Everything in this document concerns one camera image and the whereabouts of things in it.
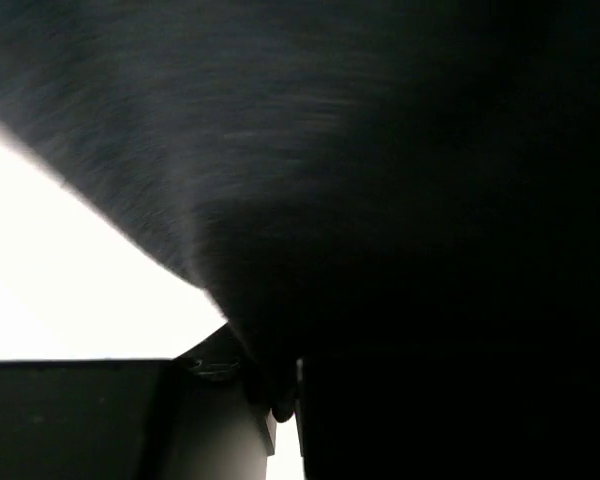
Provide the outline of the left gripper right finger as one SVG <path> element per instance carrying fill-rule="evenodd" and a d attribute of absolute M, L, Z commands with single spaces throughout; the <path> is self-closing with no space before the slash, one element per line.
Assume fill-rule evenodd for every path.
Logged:
<path fill-rule="evenodd" d="M 600 355 L 304 359 L 310 479 L 600 479 Z"/>

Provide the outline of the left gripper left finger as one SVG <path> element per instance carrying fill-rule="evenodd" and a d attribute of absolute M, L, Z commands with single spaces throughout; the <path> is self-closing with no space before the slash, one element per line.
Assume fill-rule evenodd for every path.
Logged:
<path fill-rule="evenodd" d="M 0 479 L 262 479 L 248 373 L 227 328 L 172 360 L 0 361 Z"/>

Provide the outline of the black trousers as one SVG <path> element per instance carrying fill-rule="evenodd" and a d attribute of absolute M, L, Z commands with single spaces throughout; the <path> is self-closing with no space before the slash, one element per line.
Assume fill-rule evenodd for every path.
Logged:
<path fill-rule="evenodd" d="M 338 342 L 600 350 L 600 1 L 0 1 L 0 124 L 280 421 Z"/>

